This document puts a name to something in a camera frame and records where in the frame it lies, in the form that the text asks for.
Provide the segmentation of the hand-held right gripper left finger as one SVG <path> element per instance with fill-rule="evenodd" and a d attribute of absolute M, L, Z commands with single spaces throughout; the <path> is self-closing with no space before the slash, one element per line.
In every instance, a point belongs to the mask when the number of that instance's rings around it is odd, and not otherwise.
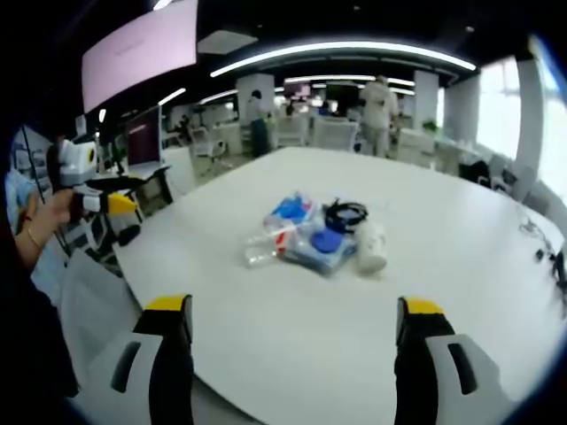
<path fill-rule="evenodd" d="M 192 296 L 158 297 L 89 366 L 90 424 L 192 424 Z"/>

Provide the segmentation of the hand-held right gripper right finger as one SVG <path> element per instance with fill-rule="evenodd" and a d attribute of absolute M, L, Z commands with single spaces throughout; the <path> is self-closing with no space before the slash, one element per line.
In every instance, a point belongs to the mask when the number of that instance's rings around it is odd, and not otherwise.
<path fill-rule="evenodd" d="M 434 302 L 398 299 L 396 347 L 396 424 L 501 421 L 498 366 Z"/>

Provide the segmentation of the person's left hand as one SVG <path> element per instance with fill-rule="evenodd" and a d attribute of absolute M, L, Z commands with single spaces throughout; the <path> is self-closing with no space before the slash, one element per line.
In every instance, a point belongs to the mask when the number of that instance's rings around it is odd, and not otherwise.
<path fill-rule="evenodd" d="M 32 236 L 45 242 L 62 224 L 70 221 L 73 196 L 71 189 L 62 189 L 41 205 L 29 225 Z"/>

